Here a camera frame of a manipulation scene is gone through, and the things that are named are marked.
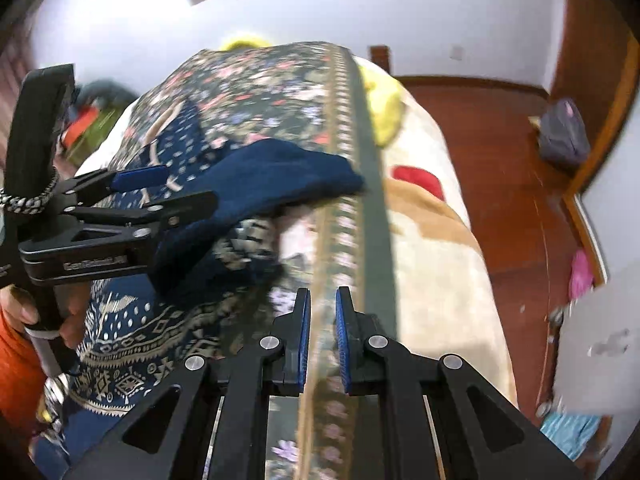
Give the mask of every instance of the white wall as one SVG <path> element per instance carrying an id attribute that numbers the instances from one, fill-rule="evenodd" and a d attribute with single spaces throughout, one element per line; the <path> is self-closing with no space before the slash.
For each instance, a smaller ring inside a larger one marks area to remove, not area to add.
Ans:
<path id="1" fill-rule="evenodd" d="M 562 39 L 564 37 L 564 19 L 566 14 L 566 0 L 551 0 L 551 37 L 546 58 L 545 75 L 542 88 L 550 92 L 556 78 L 556 67 L 560 57 Z"/>
<path id="2" fill-rule="evenodd" d="M 582 196 L 610 276 L 640 259 L 640 98 Z"/>
<path id="3" fill-rule="evenodd" d="M 358 56 L 388 44 L 396 75 L 548 88 L 563 9 L 563 0 L 45 0 L 33 43 L 40 66 L 74 62 L 79 81 L 108 76 L 139 92 L 241 31 L 275 43 L 331 41 Z M 462 61 L 449 58 L 453 45 L 465 49 Z"/>

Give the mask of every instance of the light blue fabric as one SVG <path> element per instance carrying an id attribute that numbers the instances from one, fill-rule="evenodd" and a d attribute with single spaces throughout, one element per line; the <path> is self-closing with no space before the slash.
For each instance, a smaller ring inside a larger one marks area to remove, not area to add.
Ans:
<path id="1" fill-rule="evenodd" d="M 597 415 L 549 413 L 540 431 L 571 460 L 577 460 L 600 424 Z"/>

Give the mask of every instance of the braided rope strap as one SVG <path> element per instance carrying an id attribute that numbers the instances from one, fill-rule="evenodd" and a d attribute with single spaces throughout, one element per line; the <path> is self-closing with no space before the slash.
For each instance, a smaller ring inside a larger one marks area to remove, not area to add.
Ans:
<path id="1" fill-rule="evenodd" d="M 42 213 L 44 208 L 53 196 L 53 188 L 56 187 L 60 176 L 54 168 L 53 177 L 49 185 L 42 193 L 33 198 L 25 198 L 21 196 L 12 196 L 4 192 L 4 188 L 0 189 L 0 208 L 9 213 L 20 213 L 23 215 L 37 215 Z"/>

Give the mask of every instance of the wooden floor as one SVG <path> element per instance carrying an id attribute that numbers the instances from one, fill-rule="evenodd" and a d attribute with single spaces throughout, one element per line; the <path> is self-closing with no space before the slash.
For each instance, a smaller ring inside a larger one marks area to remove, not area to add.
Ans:
<path id="1" fill-rule="evenodd" d="M 555 362 L 546 315 L 568 301 L 571 259 L 578 247 L 561 207 L 569 178 L 540 160 L 527 119 L 541 114 L 546 101 L 514 90 L 407 88 L 438 122 L 449 145 L 494 287 L 518 403 L 539 423 L 534 414 L 538 401 L 550 393 Z"/>

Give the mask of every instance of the pink object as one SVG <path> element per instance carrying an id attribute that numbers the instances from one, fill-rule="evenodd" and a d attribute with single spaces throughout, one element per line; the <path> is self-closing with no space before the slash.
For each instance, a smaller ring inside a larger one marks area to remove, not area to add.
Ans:
<path id="1" fill-rule="evenodd" d="M 593 273 L 589 266 L 587 254 L 582 249 L 578 249 L 571 262 L 571 279 L 569 280 L 569 298 L 577 300 L 586 292 L 591 290 L 593 285 Z"/>

